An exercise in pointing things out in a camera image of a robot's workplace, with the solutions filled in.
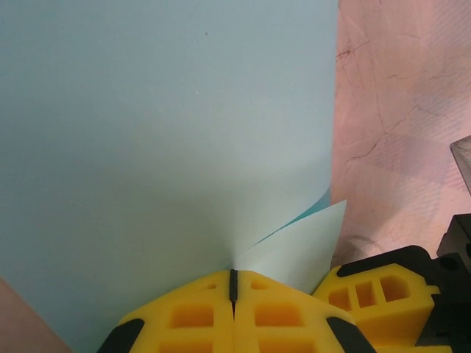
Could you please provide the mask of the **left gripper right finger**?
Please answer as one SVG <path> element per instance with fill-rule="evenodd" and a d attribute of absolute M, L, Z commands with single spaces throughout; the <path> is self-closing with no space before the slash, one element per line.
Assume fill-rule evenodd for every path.
<path fill-rule="evenodd" d="M 375 353 L 346 311 L 252 271 L 238 272 L 234 353 Z"/>

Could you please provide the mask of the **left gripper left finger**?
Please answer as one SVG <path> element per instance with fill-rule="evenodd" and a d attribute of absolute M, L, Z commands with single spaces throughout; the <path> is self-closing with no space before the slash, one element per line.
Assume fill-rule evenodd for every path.
<path fill-rule="evenodd" d="M 97 353 L 233 353 L 230 272 L 217 271 L 123 317 Z"/>

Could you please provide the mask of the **teal paper sheet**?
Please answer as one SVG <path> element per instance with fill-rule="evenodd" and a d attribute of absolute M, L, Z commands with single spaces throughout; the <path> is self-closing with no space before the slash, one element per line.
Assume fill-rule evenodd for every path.
<path fill-rule="evenodd" d="M 0 276 L 76 352 L 204 274 L 331 250 L 339 0 L 0 0 Z"/>

